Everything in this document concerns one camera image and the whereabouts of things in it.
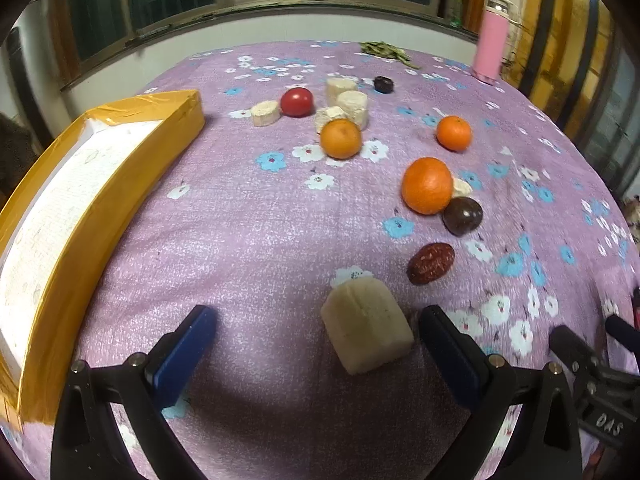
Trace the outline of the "red jujube date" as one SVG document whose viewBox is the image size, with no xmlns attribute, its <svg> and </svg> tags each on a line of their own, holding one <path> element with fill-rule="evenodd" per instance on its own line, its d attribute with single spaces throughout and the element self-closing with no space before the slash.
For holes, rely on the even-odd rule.
<svg viewBox="0 0 640 480">
<path fill-rule="evenodd" d="M 439 280 L 454 264 L 454 248 L 446 243 L 423 246 L 410 260 L 407 276 L 413 285 L 426 285 Z"/>
</svg>

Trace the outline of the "large pale sugarcane chunk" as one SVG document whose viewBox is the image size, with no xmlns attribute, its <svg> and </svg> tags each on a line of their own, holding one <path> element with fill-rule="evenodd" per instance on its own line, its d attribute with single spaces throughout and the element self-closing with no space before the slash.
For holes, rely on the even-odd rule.
<svg viewBox="0 0 640 480">
<path fill-rule="evenodd" d="M 360 375 L 405 356 L 414 337 L 387 286 L 364 276 L 330 292 L 320 309 L 329 341 L 349 375 Z"/>
</svg>

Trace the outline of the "dark plum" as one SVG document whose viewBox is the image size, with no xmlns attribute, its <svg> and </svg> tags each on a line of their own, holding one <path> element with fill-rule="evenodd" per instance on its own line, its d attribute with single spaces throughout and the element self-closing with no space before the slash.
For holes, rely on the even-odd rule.
<svg viewBox="0 0 640 480">
<path fill-rule="evenodd" d="M 377 76 L 373 79 L 373 87 L 376 92 L 390 94 L 394 92 L 395 84 L 388 77 Z"/>
<path fill-rule="evenodd" d="M 462 237 L 482 223 L 484 211 L 480 203 L 468 196 L 455 197 L 442 211 L 442 223 L 454 236 Z"/>
</svg>

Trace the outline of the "tiny pale sugarcane bit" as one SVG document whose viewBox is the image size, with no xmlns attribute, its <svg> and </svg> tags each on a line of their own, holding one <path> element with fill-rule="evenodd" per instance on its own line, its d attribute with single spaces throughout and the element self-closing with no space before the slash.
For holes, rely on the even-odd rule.
<svg viewBox="0 0 640 480">
<path fill-rule="evenodd" d="M 463 179 L 453 178 L 452 179 L 452 198 L 457 197 L 469 197 L 473 193 L 473 188 Z"/>
</svg>

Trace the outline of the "large orange mandarin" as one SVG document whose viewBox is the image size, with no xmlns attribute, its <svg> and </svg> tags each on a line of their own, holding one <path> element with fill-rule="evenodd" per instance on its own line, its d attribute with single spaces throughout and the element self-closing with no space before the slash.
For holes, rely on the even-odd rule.
<svg viewBox="0 0 640 480">
<path fill-rule="evenodd" d="M 417 214 L 431 216 L 444 210 L 454 192 L 449 168 L 439 159 L 416 159 L 402 177 L 400 194 L 405 204 Z"/>
</svg>

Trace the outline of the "small mandarin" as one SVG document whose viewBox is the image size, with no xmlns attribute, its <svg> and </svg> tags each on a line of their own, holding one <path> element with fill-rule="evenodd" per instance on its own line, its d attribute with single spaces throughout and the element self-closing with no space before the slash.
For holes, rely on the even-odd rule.
<svg viewBox="0 0 640 480">
<path fill-rule="evenodd" d="M 436 140 L 449 151 L 464 152 L 473 141 L 473 130 L 463 118 L 446 116 L 436 127 Z"/>
<path fill-rule="evenodd" d="M 332 158 L 352 158 L 362 147 L 360 128 L 346 118 L 331 120 L 320 131 L 320 146 Z"/>
</svg>

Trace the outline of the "pale sugarcane cylinder front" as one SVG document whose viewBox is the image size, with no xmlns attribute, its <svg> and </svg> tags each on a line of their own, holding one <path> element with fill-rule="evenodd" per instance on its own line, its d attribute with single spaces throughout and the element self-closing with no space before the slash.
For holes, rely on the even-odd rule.
<svg viewBox="0 0 640 480">
<path fill-rule="evenodd" d="M 347 118 L 356 124 L 360 130 L 367 128 L 369 122 L 369 99 L 365 93 L 357 90 L 344 91 L 338 95 L 336 105 L 341 107 Z"/>
</svg>

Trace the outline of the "pale sugarcane cylinder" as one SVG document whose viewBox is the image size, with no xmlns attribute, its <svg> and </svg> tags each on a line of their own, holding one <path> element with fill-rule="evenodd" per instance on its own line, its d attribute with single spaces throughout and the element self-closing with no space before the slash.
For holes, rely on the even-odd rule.
<svg viewBox="0 0 640 480">
<path fill-rule="evenodd" d="M 326 105 L 335 106 L 337 98 L 346 91 L 352 91 L 357 89 L 357 81 L 331 77 L 326 80 Z"/>
<path fill-rule="evenodd" d="M 369 99 L 365 93 L 357 90 L 344 91 L 338 95 L 336 105 L 341 107 L 347 118 L 356 124 L 360 130 L 367 128 L 369 122 Z"/>
</svg>

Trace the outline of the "pale sugarcane cylinder back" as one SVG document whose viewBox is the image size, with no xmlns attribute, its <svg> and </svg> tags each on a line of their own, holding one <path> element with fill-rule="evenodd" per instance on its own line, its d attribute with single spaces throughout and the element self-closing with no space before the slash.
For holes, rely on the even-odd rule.
<svg viewBox="0 0 640 480">
<path fill-rule="evenodd" d="M 326 105 L 335 106 L 337 98 L 346 91 L 352 91 L 357 89 L 357 81 L 331 77 L 326 80 Z"/>
</svg>

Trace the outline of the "red tomato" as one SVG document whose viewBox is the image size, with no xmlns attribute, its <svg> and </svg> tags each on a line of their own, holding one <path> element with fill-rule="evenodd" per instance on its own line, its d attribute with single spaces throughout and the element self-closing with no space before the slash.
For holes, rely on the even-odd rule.
<svg viewBox="0 0 640 480">
<path fill-rule="evenodd" d="M 292 88 L 283 93 L 280 110 L 288 117 L 306 117 L 314 112 L 314 95 L 306 88 Z"/>
</svg>

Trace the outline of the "pale sugarcane slice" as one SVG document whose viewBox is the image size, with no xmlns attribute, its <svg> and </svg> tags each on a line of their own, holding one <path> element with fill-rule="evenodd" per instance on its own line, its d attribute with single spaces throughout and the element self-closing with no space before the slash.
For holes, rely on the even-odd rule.
<svg viewBox="0 0 640 480">
<path fill-rule="evenodd" d="M 250 108 L 250 117 L 256 127 L 270 126 L 281 117 L 280 104 L 278 101 L 262 101 Z"/>
</svg>

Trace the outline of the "small pale sugarcane piece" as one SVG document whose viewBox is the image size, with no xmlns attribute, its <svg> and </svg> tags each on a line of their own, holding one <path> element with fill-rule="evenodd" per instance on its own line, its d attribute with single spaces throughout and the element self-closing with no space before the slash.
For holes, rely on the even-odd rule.
<svg viewBox="0 0 640 480">
<path fill-rule="evenodd" d="M 318 108 L 316 114 L 314 114 L 314 128 L 316 129 L 316 133 L 320 134 L 328 122 L 345 119 L 346 117 L 347 115 L 344 110 L 337 105 Z"/>
</svg>

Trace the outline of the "yellow taped foam box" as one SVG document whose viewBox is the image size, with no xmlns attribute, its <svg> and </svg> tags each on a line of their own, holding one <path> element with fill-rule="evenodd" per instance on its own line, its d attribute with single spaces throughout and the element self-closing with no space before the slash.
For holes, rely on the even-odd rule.
<svg viewBox="0 0 640 480">
<path fill-rule="evenodd" d="M 205 125 L 196 90 L 86 110 L 1 211 L 1 419 L 55 421 L 91 297 L 146 196 Z"/>
</svg>

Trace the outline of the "pink water bottle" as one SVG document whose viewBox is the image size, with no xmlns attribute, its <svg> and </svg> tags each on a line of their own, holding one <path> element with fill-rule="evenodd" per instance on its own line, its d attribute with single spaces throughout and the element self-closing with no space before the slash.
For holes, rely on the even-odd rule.
<svg viewBox="0 0 640 480">
<path fill-rule="evenodd" d="M 495 84 L 508 38 L 509 0 L 487 0 L 472 63 L 472 75 L 485 84 Z"/>
</svg>

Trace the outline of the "green vegetable pile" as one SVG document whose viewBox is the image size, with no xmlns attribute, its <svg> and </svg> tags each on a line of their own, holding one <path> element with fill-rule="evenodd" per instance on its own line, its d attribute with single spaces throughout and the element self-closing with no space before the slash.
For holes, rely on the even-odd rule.
<svg viewBox="0 0 640 480">
<path fill-rule="evenodd" d="M 360 42 L 359 45 L 362 53 L 376 56 L 377 58 L 384 58 L 384 60 L 401 62 L 401 64 L 404 64 L 412 70 L 418 70 L 420 68 L 419 65 L 411 61 L 410 56 L 400 47 L 386 44 L 384 41 L 363 41 Z"/>
</svg>

